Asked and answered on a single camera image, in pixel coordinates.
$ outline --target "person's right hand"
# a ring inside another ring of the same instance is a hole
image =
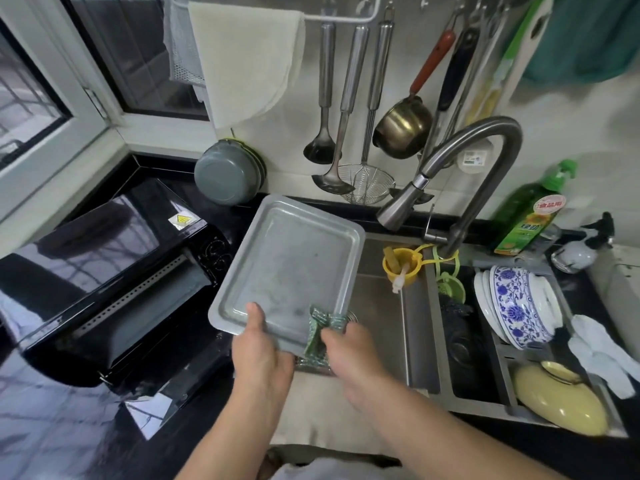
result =
[[[373,338],[364,325],[350,322],[344,335],[324,328],[321,336],[331,370],[344,382],[347,399],[354,406],[360,407],[370,384],[391,377],[380,362]]]

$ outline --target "pull-down faucet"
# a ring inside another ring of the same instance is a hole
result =
[[[522,146],[522,128],[512,118],[495,116],[480,120],[455,133],[455,135],[439,145],[431,156],[424,160],[413,181],[407,184],[392,201],[380,209],[376,216],[378,222],[389,230],[398,230],[411,214],[413,205],[418,197],[422,195],[422,191],[429,181],[448,162],[452,161],[462,150],[476,141],[488,136],[498,135],[504,138],[500,156],[498,156],[491,171],[476,191],[471,202],[469,202],[460,220],[451,226],[448,233],[427,229],[423,236],[423,240],[426,242],[444,245],[444,249],[438,252],[441,257],[448,258],[452,256],[465,240],[471,222],[477,217],[486,201],[489,200],[489,197],[491,197],[509,171],[509,168],[511,168],[511,165],[516,161]]]

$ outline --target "stainless steel sink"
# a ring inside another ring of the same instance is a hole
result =
[[[372,333],[382,362],[391,374],[413,388],[440,391],[431,322],[428,273],[399,294],[382,268],[382,249],[415,248],[420,240],[367,234],[349,309]]]
[[[516,366],[514,361],[553,360],[552,352],[548,347],[517,351],[501,343],[488,326],[484,327],[489,341],[488,352],[495,359],[495,364],[492,364],[493,375],[496,385],[504,393],[501,395],[503,399],[490,403],[455,395],[434,265],[423,266],[416,282],[397,295],[392,293],[391,283],[382,268],[384,247],[415,249],[420,244],[419,239],[410,237],[368,233],[358,266],[349,309],[356,315],[358,322],[371,331],[386,368],[407,386],[427,389],[432,400],[448,411],[553,426],[517,402],[509,372],[510,367]],[[426,250],[423,255],[430,257],[431,253]],[[522,263],[513,261],[513,258],[489,255],[483,248],[468,244],[460,247],[460,261],[462,266],[482,269],[494,264],[522,266]],[[564,322],[567,323],[571,310],[548,263],[528,263],[527,267],[536,274],[547,276],[556,290],[563,309]],[[469,297],[472,293],[473,290],[467,290]],[[471,298],[467,300],[469,304],[473,301]],[[606,386],[595,376],[590,376],[589,381],[609,412],[608,435],[626,437],[627,432]]]

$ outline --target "drying rack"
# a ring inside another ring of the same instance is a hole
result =
[[[178,8],[188,9],[188,2],[179,2],[178,0],[169,0],[169,2]],[[373,0],[371,2],[371,10],[368,16],[335,16],[335,15],[323,15],[323,14],[313,14],[313,13],[304,13],[305,20],[315,21],[315,22],[333,22],[333,23],[370,23],[373,21],[378,13],[380,12],[380,5],[382,0]]]

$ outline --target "gray bowl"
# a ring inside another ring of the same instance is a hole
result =
[[[237,141],[221,139],[197,161],[198,190],[219,205],[238,205],[255,197],[262,178],[255,158]]]

